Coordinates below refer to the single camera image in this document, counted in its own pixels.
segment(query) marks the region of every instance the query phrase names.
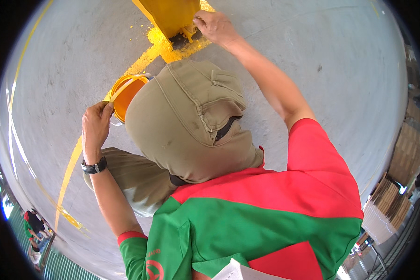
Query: yellow paint bucket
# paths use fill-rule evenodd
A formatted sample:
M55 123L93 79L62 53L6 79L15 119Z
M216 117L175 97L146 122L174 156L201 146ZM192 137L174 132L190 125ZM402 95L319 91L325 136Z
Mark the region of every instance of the yellow paint bucket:
M114 84L111 90L111 101L114 102L114 115L124 123L126 110L135 94L142 88L148 79L143 75L124 75Z

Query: wristwatch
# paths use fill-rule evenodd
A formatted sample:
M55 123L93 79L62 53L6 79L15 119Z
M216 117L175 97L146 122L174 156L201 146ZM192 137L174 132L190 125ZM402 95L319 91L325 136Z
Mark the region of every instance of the wristwatch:
M82 170L85 174L91 175L95 173L100 173L101 171L105 170L107 167L107 161L106 157L102 157L98 163L95 163L94 165L85 165L85 160L82 160L81 163Z

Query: green fence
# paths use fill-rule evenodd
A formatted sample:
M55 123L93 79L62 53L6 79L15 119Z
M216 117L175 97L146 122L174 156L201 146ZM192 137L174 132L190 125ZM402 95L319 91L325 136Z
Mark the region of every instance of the green fence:
M23 229L23 210L19 205L14 205L14 208L9 216L8 222L11 225L12 231L16 235L16 239L24 252L25 256L28 257L28 248L30 246L28 237L26 237ZM44 255L48 254L45 262L45 268L42 271L42 277L47 280L100 280L101 278L93 275L86 271L84 268L78 266L76 263L69 260L67 257L61 254L56 254L50 251L48 246L44 250L41 256L41 261Z

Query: concrete floor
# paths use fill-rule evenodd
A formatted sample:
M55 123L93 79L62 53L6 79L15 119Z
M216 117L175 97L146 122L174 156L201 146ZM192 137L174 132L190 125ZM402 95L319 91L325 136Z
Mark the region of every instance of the concrete floor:
M58 201L81 135L82 114L106 95L151 43L146 38L150 22L130 0L55 0L28 43L15 85L12 119L21 143L19 149L12 137L15 179L7 95L22 49L46 4L23 31L3 76L0 162L22 206L35 206L53 226L56 206L49 198ZM248 42L297 83L347 162L365 203L387 168L407 102L403 39L391 12L383 3L367 0L246 0L242 5L209 0L209 4L227 14ZM265 168L286 170L287 129L248 72L213 44L190 58L210 60L238 74L248 102L241 124L252 131L254 144L264 147ZM155 75L164 65L158 57L146 71ZM105 147L112 146L140 154L122 126L111 126ZM88 231L79 231L61 216L55 246L100 277L124 279L116 239L82 179L80 161L62 205ZM151 219L140 222L149 234Z

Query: green sleeve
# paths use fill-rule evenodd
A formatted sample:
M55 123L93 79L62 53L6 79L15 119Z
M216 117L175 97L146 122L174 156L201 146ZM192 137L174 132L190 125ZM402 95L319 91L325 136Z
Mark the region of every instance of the green sleeve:
M126 268L126 277L129 280L146 279L145 258L148 239L133 237L120 243L120 252Z
M29 232L29 230L30 229L33 229L32 227L31 227L31 225L27 222L27 221L23 221L23 228L25 229L25 234L26 234L26 237L28 237L28 238L32 238L33 237L33 235L31 234L31 232Z

